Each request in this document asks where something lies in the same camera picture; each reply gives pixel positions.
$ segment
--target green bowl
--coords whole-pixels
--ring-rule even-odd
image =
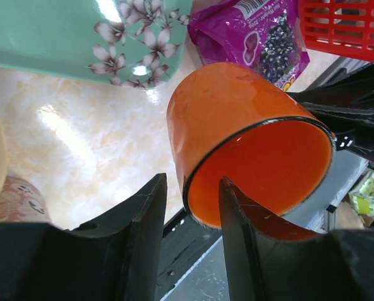
[[[181,62],[192,0],[0,0],[0,66],[134,88]]]

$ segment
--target white flower print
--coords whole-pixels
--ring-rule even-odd
[[[149,65],[149,68],[152,71],[152,74],[146,81],[148,86],[157,87],[161,83],[163,83],[163,81],[159,80],[159,78],[167,71],[167,69],[169,69],[169,66],[167,65],[159,66],[159,64],[160,64],[160,58],[157,58],[156,60],[151,62],[151,64]]]
[[[162,0],[127,0],[118,4],[118,10],[129,25],[142,21],[143,26],[135,34],[138,36],[160,16],[161,5]]]
[[[122,22],[106,19],[94,26],[105,44],[93,47],[93,54],[100,61],[89,65],[89,69],[96,75],[112,74],[109,82],[116,86],[148,89],[162,83],[160,78],[169,69],[167,59],[180,47],[180,44],[169,43],[171,35],[186,26],[190,19],[189,15],[183,14],[182,6],[166,11],[165,1],[170,0],[116,0]],[[127,55],[126,65],[124,52],[133,51],[132,47],[141,48],[148,54],[136,60],[133,55]],[[128,67],[133,66],[144,66],[148,72],[143,75],[130,73]]]
[[[176,18],[178,15],[179,15],[179,9],[175,9],[169,14],[170,18],[173,18],[173,19]]]
[[[170,39],[170,27],[166,26],[158,35],[150,28],[145,29],[145,45],[147,45],[154,52],[160,52],[165,58],[171,58],[178,49],[178,45],[167,43]]]
[[[95,25],[95,31],[102,36],[102,38],[110,44],[115,44],[119,41],[122,45],[125,44],[125,24],[122,22],[110,22],[109,26],[106,23],[99,22]]]
[[[179,16],[178,20],[181,21],[181,24],[188,25],[190,17],[187,14]]]
[[[95,74],[114,73],[114,77],[110,79],[115,83],[117,78],[117,71],[125,67],[125,55],[121,54],[117,58],[116,49],[113,45],[109,46],[109,52],[102,46],[96,45],[93,47],[93,54],[103,63],[95,63],[89,66]]]

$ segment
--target barcode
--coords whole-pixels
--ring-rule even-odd
[[[269,0],[241,0],[234,7],[242,12],[246,20],[267,2],[269,2]]]

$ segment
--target blueberry image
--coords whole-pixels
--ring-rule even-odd
[[[289,67],[290,57],[294,57],[297,45],[293,29],[288,24],[287,14],[278,18],[278,24],[272,26],[259,55],[258,73],[271,83],[276,83]]]

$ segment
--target cup rim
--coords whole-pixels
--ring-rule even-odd
[[[248,125],[247,127],[244,127],[243,129],[241,130],[238,130],[237,132],[231,134],[230,136],[228,136],[227,138],[225,138],[223,141],[221,141],[220,143],[218,143],[213,149],[211,149],[199,162],[198,164],[194,167],[194,169],[192,170],[190,176],[187,178],[187,180],[185,181],[185,184],[182,188],[182,202],[183,202],[183,205],[184,205],[184,209],[185,211],[187,212],[187,214],[198,224],[200,224],[201,226],[205,227],[205,228],[209,228],[209,229],[213,229],[213,230],[221,230],[222,228],[218,228],[218,227],[214,227],[214,226],[210,226],[208,224],[205,224],[203,221],[197,219],[194,214],[192,213],[191,209],[189,208],[189,202],[188,202],[188,195],[189,195],[189,189],[191,187],[191,184],[192,184],[192,180],[194,178],[194,176],[196,175],[196,173],[198,172],[198,170],[200,169],[200,167],[203,165],[203,163],[215,152],[217,151],[218,149],[220,149],[224,144],[226,144],[227,142],[229,142],[230,140],[232,140],[233,138],[235,138],[236,136],[238,135],[241,135],[249,130],[252,130],[252,129],[255,129],[257,127],[260,127],[260,126],[263,126],[263,125],[267,125],[267,124],[272,124],[272,123],[275,123],[275,122],[283,122],[283,121],[301,121],[301,122],[307,122],[309,124],[312,124],[312,125],[315,125],[317,126],[317,128],[321,129],[329,138],[329,141],[330,141],[330,144],[331,144],[331,157],[330,157],[330,162],[329,162],[329,166],[325,172],[325,175],[323,176],[322,180],[320,180],[320,182],[318,183],[318,185],[312,190],[311,193],[309,193],[301,202],[299,202],[297,205],[295,205],[294,207],[292,207],[291,209],[287,210],[286,212],[284,212],[280,217],[283,217],[283,216],[286,216],[288,213],[294,211],[295,209],[297,209],[298,207],[300,207],[302,204],[304,204],[311,196],[312,194],[318,190],[318,188],[321,186],[321,184],[323,183],[324,179],[327,177],[327,175],[329,174],[330,172],[330,168],[331,168],[331,165],[333,164],[334,162],[334,157],[335,157],[335,152],[336,152],[336,143],[335,143],[335,137],[332,133],[332,131],[327,128],[327,126],[325,124],[323,124],[322,122],[320,122],[319,120],[316,120],[316,119],[313,119],[313,118],[310,118],[310,117],[304,117],[304,116],[284,116],[284,117],[276,117],[276,118],[272,118],[272,119],[266,119],[266,120],[262,120],[260,122],[256,122],[254,124],[251,124],[251,125]]]

